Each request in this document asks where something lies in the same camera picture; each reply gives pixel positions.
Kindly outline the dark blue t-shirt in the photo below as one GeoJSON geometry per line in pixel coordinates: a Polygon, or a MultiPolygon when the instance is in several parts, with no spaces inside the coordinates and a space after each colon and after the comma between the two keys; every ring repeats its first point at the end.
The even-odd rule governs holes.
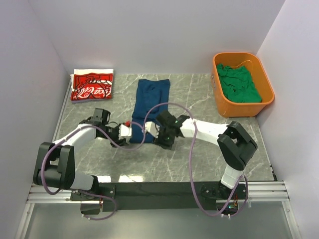
{"type": "Polygon", "coordinates": [[[168,105],[162,105],[155,108],[155,105],[166,103],[169,100],[170,81],[168,79],[151,81],[140,79],[136,91],[136,102],[132,114],[132,121],[140,125],[147,121],[156,121],[156,117],[164,110],[168,109],[168,105]]]}

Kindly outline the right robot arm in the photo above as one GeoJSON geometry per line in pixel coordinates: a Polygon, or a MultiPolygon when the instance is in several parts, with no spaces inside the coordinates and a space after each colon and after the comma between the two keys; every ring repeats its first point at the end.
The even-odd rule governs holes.
{"type": "Polygon", "coordinates": [[[236,182],[258,149],[257,143],[238,122],[217,124],[186,115],[178,118],[167,110],[156,117],[155,122],[145,123],[145,130],[154,137],[154,144],[172,149],[177,137],[193,138],[217,145],[226,162],[224,174],[213,195],[224,199],[231,198],[236,193],[236,182]]]}

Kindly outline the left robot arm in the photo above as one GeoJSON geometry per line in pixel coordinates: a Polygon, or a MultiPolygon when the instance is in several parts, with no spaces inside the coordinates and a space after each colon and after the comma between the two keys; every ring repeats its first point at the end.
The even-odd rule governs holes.
{"type": "Polygon", "coordinates": [[[109,139],[111,146],[125,146],[132,136],[130,122],[109,126],[110,112],[96,108],[94,114],[82,120],[65,137],[54,142],[44,142],[39,146],[33,183],[46,189],[54,187],[60,190],[82,190],[88,200],[99,196],[100,188],[97,176],[77,172],[75,153],[86,143],[96,139],[109,139]]]}

